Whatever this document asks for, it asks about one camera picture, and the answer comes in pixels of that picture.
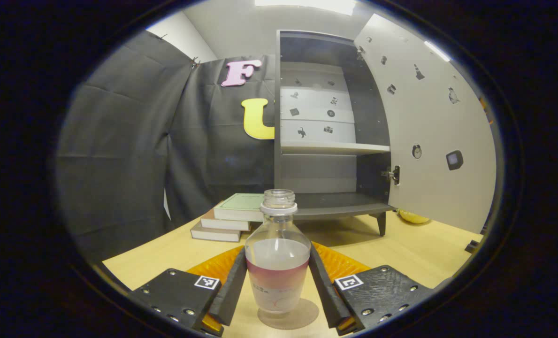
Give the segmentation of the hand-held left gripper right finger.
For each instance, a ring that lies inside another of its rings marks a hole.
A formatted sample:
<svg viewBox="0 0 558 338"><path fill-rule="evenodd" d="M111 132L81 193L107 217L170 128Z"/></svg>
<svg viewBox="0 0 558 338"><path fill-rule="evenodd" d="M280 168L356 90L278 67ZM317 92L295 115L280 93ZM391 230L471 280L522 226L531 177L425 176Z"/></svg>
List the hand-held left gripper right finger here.
<svg viewBox="0 0 558 338"><path fill-rule="evenodd" d="M309 269L328 326L339 336L384 326L435 293L390 265L371 268L317 242Z"/></svg>

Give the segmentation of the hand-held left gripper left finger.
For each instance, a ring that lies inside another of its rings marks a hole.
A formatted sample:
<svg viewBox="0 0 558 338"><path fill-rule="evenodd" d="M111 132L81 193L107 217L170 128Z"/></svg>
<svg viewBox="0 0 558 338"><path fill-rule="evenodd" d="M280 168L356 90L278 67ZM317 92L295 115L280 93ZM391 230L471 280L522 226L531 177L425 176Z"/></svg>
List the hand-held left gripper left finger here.
<svg viewBox="0 0 558 338"><path fill-rule="evenodd" d="M131 291L131 300L174 325L221 337L247 272L244 246L180 271L168 268Z"/></svg>

